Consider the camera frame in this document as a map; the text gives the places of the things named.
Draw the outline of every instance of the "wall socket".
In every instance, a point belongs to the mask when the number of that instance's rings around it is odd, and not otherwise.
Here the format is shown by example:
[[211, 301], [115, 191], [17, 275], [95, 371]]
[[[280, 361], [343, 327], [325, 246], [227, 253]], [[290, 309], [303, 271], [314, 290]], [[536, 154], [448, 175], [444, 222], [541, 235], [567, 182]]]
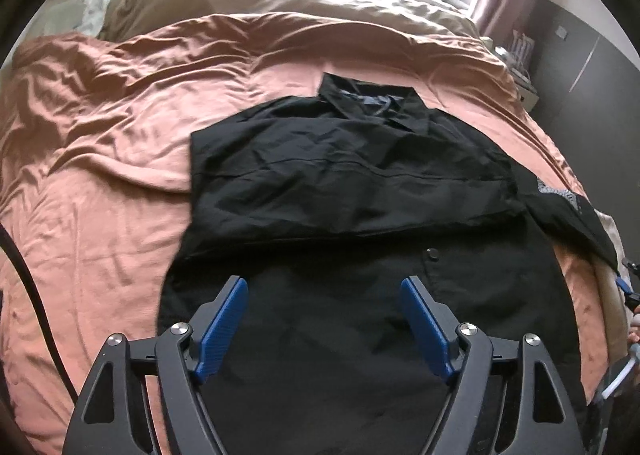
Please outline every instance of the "wall socket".
[[558, 25], [558, 28], [556, 29], [556, 35], [558, 35], [558, 37], [561, 40], [566, 40], [566, 35], [569, 34], [567, 32], [567, 29], [565, 29], [562, 25]]

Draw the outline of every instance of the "black button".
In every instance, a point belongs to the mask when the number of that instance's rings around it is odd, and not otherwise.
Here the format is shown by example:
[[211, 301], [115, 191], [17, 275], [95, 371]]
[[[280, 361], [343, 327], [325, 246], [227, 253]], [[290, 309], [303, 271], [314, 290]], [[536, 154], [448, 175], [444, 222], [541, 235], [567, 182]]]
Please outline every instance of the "black button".
[[440, 252], [436, 248], [430, 247], [427, 249], [427, 256], [431, 261], [438, 261], [440, 259]]

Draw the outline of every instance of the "metal screw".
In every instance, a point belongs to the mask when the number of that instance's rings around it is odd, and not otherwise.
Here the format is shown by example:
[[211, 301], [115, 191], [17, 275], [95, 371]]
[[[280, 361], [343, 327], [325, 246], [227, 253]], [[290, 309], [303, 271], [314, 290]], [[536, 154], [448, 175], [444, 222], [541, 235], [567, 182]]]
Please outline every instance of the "metal screw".
[[122, 334], [112, 334], [107, 338], [107, 345], [109, 345], [110, 347], [114, 347], [116, 345], [120, 345], [122, 343], [122, 340]]
[[460, 325], [460, 332], [462, 332], [465, 336], [474, 336], [478, 333], [478, 327], [476, 327], [473, 323], [463, 323]]
[[524, 334], [524, 340], [529, 343], [532, 347], [536, 347], [542, 343], [540, 338], [535, 334]]
[[187, 330], [189, 330], [189, 326], [184, 322], [174, 323], [171, 325], [171, 334], [175, 334], [176, 336], [184, 334]]

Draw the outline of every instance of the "mattress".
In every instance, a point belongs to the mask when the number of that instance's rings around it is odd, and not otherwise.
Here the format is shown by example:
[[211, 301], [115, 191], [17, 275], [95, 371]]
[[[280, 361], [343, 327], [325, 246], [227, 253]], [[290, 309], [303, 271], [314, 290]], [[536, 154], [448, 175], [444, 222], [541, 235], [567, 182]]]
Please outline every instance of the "mattress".
[[[13, 114], [0, 134], [0, 218], [37, 281], [78, 390], [110, 333], [155, 334], [162, 280], [190, 218], [190, 133], [260, 102], [315, 95], [324, 72], [412, 86], [549, 186], [584, 193], [462, 16], [412, 0], [382, 0], [380, 23], [377, 0], [226, 1], [113, 0], [101, 32], [111, 41], [41, 37], [14, 56], [0, 104]], [[252, 2], [266, 13], [210, 13]], [[291, 10], [267, 11], [278, 2]], [[606, 268], [570, 244], [554, 249], [590, 396], [626, 348], [626, 317]], [[59, 453], [72, 405], [7, 262], [0, 289], [0, 356], [16, 421], [40, 453]], [[161, 431], [157, 389], [150, 398]]]

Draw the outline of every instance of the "orange blanket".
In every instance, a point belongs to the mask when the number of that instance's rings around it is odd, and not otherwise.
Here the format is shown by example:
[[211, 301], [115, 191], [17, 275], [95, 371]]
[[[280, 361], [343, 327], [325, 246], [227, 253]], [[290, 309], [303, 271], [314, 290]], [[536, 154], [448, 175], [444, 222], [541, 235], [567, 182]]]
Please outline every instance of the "orange blanket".
[[[472, 38], [299, 14], [213, 15], [119, 44], [40, 38], [18, 49], [14, 68], [0, 104], [0, 218], [78, 390], [108, 334], [155, 334], [162, 280], [190, 218], [190, 133], [269, 99], [315, 95], [323, 72], [412, 86], [549, 186], [583, 194], [504, 66]], [[590, 396], [608, 362], [596, 279], [567, 245], [556, 254]], [[38, 451], [59, 453], [71, 402], [8, 262], [0, 289], [0, 356], [16, 421]], [[152, 400], [157, 411], [153, 391]]]

